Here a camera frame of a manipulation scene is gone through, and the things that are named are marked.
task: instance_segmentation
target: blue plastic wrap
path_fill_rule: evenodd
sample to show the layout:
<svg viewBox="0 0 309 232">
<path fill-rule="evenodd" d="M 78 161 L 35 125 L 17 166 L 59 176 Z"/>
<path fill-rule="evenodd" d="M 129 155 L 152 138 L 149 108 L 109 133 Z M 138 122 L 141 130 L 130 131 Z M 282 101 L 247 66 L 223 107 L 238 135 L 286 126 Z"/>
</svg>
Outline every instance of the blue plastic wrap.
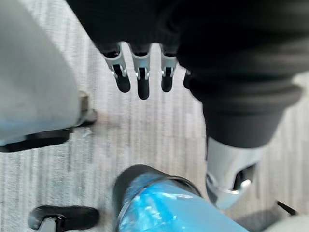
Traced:
<svg viewBox="0 0 309 232">
<path fill-rule="evenodd" d="M 145 173 L 133 180 L 124 203 L 147 183 L 162 176 Z M 247 232 L 204 199 L 167 180 L 135 197 L 125 213 L 120 232 Z"/>
</svg>

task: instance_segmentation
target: robotic finger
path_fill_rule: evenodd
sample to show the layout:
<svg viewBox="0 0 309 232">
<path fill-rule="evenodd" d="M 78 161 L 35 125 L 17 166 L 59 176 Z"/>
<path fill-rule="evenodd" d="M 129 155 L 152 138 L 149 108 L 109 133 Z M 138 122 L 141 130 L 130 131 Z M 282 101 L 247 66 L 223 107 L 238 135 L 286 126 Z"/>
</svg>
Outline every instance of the robotic finger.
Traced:
<svg viewBox="0 0 309 232">
<path fill-rule="evenodd" d="M 160 45 L 161 47 L 161 88 L 164 92 L 170 92 L 173 85 L 173 76 L 177 65 L 177 47 Z"/>
<path fill-rule="evenodd" d="M 126 62 L 120 43 L 103 44 L 99 47 L 109 69 L 112 71 L 119 90 L 127 93 L 131 89 L 130 80 L 127 75 Z"/>
<path fill-rule="evenodd" d="M 137 91 L 142 100 L 146 100 L 149 97 L 150 47 L 150 43 L 130 44 L 137 78 Z"/>
</svg>

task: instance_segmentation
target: black cylindrical object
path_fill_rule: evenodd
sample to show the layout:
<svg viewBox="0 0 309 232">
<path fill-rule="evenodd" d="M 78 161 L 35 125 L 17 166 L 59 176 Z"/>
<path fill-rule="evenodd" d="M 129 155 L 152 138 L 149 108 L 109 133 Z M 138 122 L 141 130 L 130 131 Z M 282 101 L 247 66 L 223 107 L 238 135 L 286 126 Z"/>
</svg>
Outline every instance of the black cylindrical object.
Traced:
<svg viewBox="0 0 309 232">
<path fill-rule="evenodd" d="M 118 218 L 120 211 L 122 210 L 124 206 L 124 198 L 126 194 L 126 190 L 130 187 L 131 182 L 141 176 L 145 173 L 152 173 L 161 176 L 163 179 L 166 177 L 167 179 L 173 178 L 173 176 L 170 176 L 164 172 L 161 172 L 155 168 L 152 168 L 147 165 L 134 165 L 132 167 L 129 167 L 128 169 L 124 170 L 116 179 L 115 185 L 113 187 L 113 207 L 115 212 L 115 217 Z M 201 196 L 199 191 L 196 189 L 196 187 L 193 184 L 187 184 L 181 180 L 177 180 L 177 178 L 174 178 L 174 181 L 180 188 L 187 190 L 193 194 L 196 194 L 198 196 Z"/>
</svg>

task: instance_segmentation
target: metal joint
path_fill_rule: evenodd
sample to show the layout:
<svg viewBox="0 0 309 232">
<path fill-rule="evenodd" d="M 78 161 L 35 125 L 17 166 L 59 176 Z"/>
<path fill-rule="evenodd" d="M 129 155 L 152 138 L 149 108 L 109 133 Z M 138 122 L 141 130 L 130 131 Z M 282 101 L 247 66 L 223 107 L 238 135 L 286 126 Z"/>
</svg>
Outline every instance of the metal joint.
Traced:
<svg viewBox="0 0 309 232">
<path fill-rule="evenodd" d="M 121 70 L 123 77 L 127 76 L 126 62 L 125 62 L 125 58 L 123 56 L 123 52 L 122 52 L 121 47 L 120 47 L 120 52 L 116 57 L 109 58 L 109 57 L 106 57 L 104 55 L 103 55 L 103 57 L 104 57 L 107 65 L 108 65 L 108 68 L 112 71 L 112 73 L 113 73 L 113 75 L 116 79 L 118 78 L 118 75 L 115 71 L 115 65 L 119 65 L 119 68 Z"/>
<path fill-rule="evenodd" d="M 162 76 L 166 77 L 167 68 L 171 68 L 170 77 L 174 76 L 174 72 L 177 65 L 177 58 L 176 57 L 167 57 L 161 52 L 161 70 Z"/>
<path fill-rule="evenodd" d="M 145 69 L 145 80 L 149 79 L 149 70 L 150 70 L 150 53 L 145 56 L 136 56 L 132 53 L 135 75 L 138 80 L 140 80 L 140 68 Z"/>
</svg>

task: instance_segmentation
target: gray carpet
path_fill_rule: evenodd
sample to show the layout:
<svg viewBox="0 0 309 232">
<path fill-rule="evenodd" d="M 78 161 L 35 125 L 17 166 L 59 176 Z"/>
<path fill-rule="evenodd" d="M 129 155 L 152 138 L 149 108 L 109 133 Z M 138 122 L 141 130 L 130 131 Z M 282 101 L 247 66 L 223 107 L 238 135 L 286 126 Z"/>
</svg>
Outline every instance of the gray carpet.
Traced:
<svg viewBox="0 0 309 232">
<path fill-rule="evenodd" d="M 0 232 L 30 231 L 28 214 L 40 204 L 94 206 L 101 211 L 101 221 L 91 231 L 112 231 L 113 182 L 122 170 L 137 163 L 184 176 L 205 193 L 204 119 L 200 103 L 183 87 L 184 69 L 177 68 L 172 92 L 163 93 L 160 50 L 154 44 L 150 97 L 139 100 L 132 59 L 124 44 L 132 88 L 123 94 L 64 0 L 22 2 L 63 53 L 80 89 L 92 97 L 99 122 L 92 128 L 76 129 L 62 145 L 0 155 Z M 305 76 L 296 81 L 308 88 Z M 308 150 L 309 97 L 305 92 L 287 110 L 254 186 L 226 213 L 251 231 L 277 218 L 275 199 L 308 213 Z"/>
</svg>

